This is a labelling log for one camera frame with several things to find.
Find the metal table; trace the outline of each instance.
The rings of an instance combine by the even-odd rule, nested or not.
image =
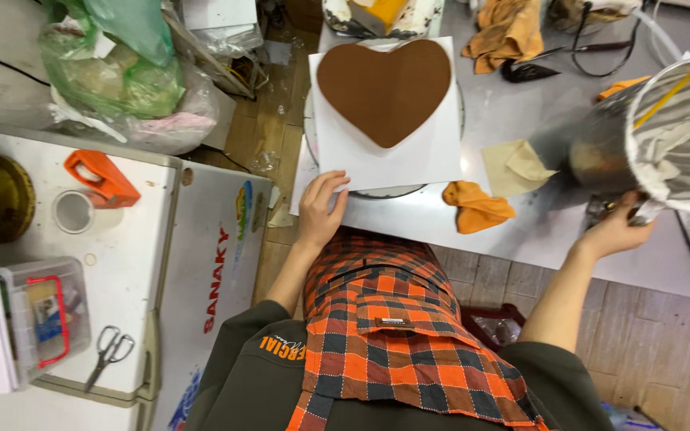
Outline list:
[[[657,22],[676,44],[690,51],[690,9],[663,5]],[[580,44],[618,42],[629,38],[633,18],[611,24],[601,32],[583,37]],[[460,52],[475,33],[468,6],[447,0],[441,36],[454,37]],[[567,34],[543,29],[545,48],[567,45]],[[500,142],[529,139],[546,166],[565,169],[566,145],[572,128],[584,117],[596,95],[611,83],[661,70],[654,60],[648,29],[641,25],[635,51],[629,62],[611,77],[581,74],[568,53],[540,61],[561,75],[532,83],[507,83],[499,73],[475,75],[473,60],[456,57],[458,82],[465,100],[465,132],[462,136],[462,166],[465,179],[488,189],[480,149]],[[334,34],[324,26],[319,51],[353,40]],[[603,73],[623,55],[588,54],[580,58],[586,68]],[[303,142],[297,167],[292,212],[303,188],[318,169]],[[389,200],[350,196],[344,225],[376,231],[452,249],[473,251],[551,269],[561,266],[567,250],[582,231],[589,192],[572,183],[569,175],[557,174],[541,189],[509,199],[517,217],[502,225],[471,235],[456,231],[457,210],[441,198],[446,184],[430,184],[420,191]],[[690,297],[690,250],[671,211],[663,212],[651,239],[640,249],[601,260],[594,272],[600,279]]]

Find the heart-shaped cake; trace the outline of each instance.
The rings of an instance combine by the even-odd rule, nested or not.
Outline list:
[[[452,84],[446,51],[421,39],[388,52],[333,47],[316,72],[334,109],[382,148],[391,148],[436,111]]]

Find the orange plaid apron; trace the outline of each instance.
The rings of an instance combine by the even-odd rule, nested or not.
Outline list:
[[[357,398],[547,431],[518,370],[462,327],[427,245],[341,229],[308,272],[304,309],[303,392],[287,430],[323,431],[334,399]]]

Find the orange towel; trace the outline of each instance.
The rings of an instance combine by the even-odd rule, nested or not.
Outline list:
[[[480,31],[462,49],[475,58],[475,73],[491,73],[505,59],[531,60],[544,50],[539,0],[487,0],[478,12]]]
[[[651,75],[645,76],[645,77],[640,77],[637,79],[631,79],[628,81],[619,81],[615,82],[609,87],[608,90],[604,91],[603,93],[598,94],[598,100],[602,101],[603,99],[607,98],[608,96],[617,93],[618,91],[622,91],[625,88],[632,87],[633,85],[639,83],[640,81],[645,81],[649,79]]]
[[[515,210],[508,204],[508,200],[492,198],[474,182],[450,182],[443,191],[443,200],[451,206],[459,207],[459,233],[482,231],[515,217]]]

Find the bucket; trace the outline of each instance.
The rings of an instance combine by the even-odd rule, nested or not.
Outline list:
[[[690,212],[690,82],[640,127],[634,123],[690,73],[690,60],[598,103],[577,128],[569,162],[596,193],[638,189]]]

